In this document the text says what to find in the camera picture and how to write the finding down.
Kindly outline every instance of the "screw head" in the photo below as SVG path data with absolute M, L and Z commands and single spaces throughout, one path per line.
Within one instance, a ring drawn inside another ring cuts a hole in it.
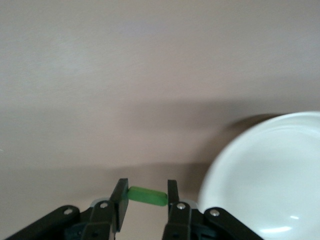
M 176 205 L 176 207 L 178 208 L 178 209 L 185 209 L 186 208 L 186 205 L 185 204 L 183 204 L 182 202 L 180 202 L 180 203 L 178 203 L 177 205 Z
M 214 217 L 218 217 L 220 215 L 220 212 L 216 209 L 211 209 L 210 214 Z
M 71 208 L 68 208 L 68 209 L 66 209 L 64 212 L 63 212 L 63 214 L 64 215 L 69 215 L 69 214 L 71 214 L 73 212 L 73 210 L 71 209 Z
M 107 202 L 103 202 L 103 203 L 100 204 L 100 208 L 101 209 L 104 209 L 106 207 L 108 207 L 108 203 Z

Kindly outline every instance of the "green object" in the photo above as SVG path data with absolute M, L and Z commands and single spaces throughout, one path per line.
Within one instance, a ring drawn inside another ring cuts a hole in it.
M 168 204 L 168 196 L 166 193 L 138 186 L 129 188 L 128 198 L 133 201 L 157 206 L 165 206 Z

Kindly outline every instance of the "white plate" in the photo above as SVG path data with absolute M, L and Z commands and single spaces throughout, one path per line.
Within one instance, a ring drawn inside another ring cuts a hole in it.
M 265 240 L 320 239 L 320 112 L 264 121 L 210 167 L 198 207 L 226 209 Z

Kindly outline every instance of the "beige table surface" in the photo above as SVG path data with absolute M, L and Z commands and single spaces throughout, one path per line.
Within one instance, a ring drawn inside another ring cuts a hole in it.
M 222 129 L 320 110 L 320 1 L 0 2 L 0 239 L 119 178 L 197 199 Z M 118 239 L 161 239 L 130 203 Z

